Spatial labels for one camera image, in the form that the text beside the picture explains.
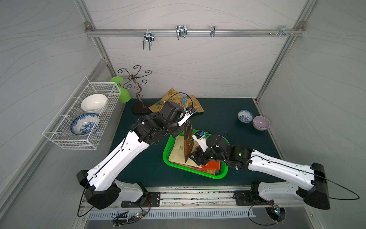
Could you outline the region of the tan kettle cooked chips bag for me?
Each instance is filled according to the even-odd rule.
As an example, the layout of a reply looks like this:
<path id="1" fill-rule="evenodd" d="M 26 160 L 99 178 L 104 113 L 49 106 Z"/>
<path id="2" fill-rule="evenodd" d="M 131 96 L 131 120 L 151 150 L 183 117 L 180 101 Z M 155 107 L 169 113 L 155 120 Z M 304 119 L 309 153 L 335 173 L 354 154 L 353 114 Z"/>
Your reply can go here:
<path id="1" fill-rule="evenodd" d="M 197 167 L 197 166 L 190 166 L 186 164 L 178 164 L 182 167 L 186 167 L 189 169 L 201 171 L 207 174 L 216 175 L 216 172 L 220 170 L 220 162 L 209 161 L 205 166 Z"/>

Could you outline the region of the red white chips bag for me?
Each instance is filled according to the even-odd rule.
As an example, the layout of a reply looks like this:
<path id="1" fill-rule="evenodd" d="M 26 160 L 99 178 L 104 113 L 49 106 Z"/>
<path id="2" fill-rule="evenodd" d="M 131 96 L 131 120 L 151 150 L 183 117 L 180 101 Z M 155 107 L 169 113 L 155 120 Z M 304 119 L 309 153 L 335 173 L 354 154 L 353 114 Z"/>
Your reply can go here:
<path id="1" fill-rule="evenodd" d="M 188 159 L 187 162 L 185 162 L 184 137 L 182 135 L 179 135 L 175 139 L 175 143 L 174 143 L 173 149 L 168 157 L 168 161 L 175 165 L 186 164 L 186 165 L 190 165 L 190 166 L 201 167 L 201 166 L 196 165 L 191 159 Z"/>

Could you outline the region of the brown Kettle sea salt bag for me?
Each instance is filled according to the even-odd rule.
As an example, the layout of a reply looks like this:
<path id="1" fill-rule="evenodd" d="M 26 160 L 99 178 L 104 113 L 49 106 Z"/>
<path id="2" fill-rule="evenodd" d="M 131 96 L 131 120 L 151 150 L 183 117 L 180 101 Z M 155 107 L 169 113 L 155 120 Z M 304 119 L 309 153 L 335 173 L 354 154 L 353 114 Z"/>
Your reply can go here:
<path id="1" fill-rule="evenodd" d="M 185 122 L 185 129 L 184 129 L 184 156 L 185 162 L 187 162 L 189 155 L 191 154 L 194 146 L 194 139 L 193 139 L 193 127 L 190 123 L 190 120 Z"/>

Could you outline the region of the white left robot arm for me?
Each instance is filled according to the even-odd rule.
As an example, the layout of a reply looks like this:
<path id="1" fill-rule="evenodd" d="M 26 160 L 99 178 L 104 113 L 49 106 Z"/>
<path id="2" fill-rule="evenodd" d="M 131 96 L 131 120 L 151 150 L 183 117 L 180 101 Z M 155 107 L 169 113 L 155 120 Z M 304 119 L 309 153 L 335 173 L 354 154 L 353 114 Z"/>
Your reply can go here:
<path id="1" fill-rule="evenodd" d="M 151 144 L 158 143 L 165 136 L 181 134 L 195 113 L 193 106 L 182 108 L 167 101 L 161 111 L 140 117 L 103 161 L 90 170 L 78 172 L 77 179 L 85 189 L 83 199 L 99 210 L 112 205 L 119 197 L 123 201 L 144 204 L 148 194 L 144 186 L 118 181 L 117 176 Z"/>

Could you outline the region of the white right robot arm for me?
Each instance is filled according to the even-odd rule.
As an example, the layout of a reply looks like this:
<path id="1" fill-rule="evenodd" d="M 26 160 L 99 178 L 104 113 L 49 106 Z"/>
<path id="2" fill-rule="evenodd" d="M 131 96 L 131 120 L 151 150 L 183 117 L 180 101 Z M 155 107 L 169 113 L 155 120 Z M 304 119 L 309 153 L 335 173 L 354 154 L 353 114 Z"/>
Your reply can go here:
<path id="1" fill-rule="evenodd" d="M 265 155 L 241 145 L 230 145 L 221 135 L 197 132 L 192 139 L 199 146 L 189 155 L 197 165 L 209 161 L 225 163 L 236 170 L 250 170 L 265 173 L 283 180 L 277 183 L 254 182 L 246 200 L 262 204 L 279 198 L 302 200 L 307 205 L 330 209 L 327 179 L 324 166 L 319 163 L 299 165 Z"/>

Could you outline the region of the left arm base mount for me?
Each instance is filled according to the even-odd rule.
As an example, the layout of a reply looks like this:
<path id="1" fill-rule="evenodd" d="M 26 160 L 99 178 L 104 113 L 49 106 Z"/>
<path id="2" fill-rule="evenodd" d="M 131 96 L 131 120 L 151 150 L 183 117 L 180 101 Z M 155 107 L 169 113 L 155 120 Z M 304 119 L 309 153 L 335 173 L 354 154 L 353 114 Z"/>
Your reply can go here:
<path id="1" fill-rule="evenodd" d="M 122 208 L 157 208 L 160 206 L 161 193 L 160 192 L 147 192 L 136 202 L 122 201 Z"/>

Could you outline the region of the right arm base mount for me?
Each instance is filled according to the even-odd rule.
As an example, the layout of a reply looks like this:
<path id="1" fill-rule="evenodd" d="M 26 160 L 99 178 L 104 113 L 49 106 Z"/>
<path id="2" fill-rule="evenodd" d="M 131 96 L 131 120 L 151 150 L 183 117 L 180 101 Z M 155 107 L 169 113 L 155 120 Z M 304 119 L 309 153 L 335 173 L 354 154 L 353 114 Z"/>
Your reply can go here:
<path id="1" fill-rule="evenodd" d="M 233 198 L 237 206 L 253 206 L 253 205 L 274 205 L 273 200 L 266 200 L 259 196 L 259 193 L 251 190 L 234 191 Z"/>

